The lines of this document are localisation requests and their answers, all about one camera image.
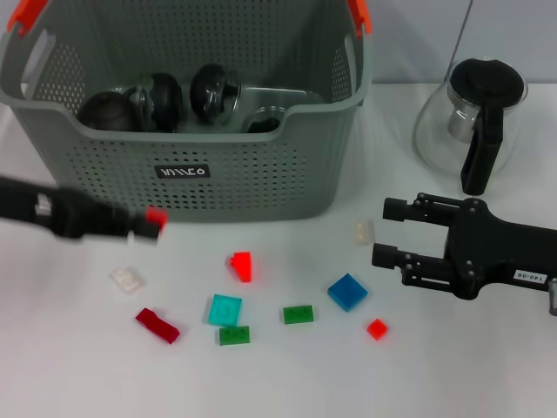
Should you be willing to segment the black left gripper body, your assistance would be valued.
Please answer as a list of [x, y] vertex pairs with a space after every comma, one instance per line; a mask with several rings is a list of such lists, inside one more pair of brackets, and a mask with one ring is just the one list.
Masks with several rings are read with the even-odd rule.
[[1, 178], [1, 217], [41, 226], [66, 239], [85, 235], [126, 237], [133, 216], [76, 189]]

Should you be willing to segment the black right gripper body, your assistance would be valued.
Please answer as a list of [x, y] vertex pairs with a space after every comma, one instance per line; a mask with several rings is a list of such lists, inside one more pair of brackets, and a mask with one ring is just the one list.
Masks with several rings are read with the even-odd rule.
[[556, 277], [556, 231], [499, 219], [484, 201], [465, 199], [450, 223], [446, 256], [460, 299], [473, 300], [490, 284], [546, 292]]

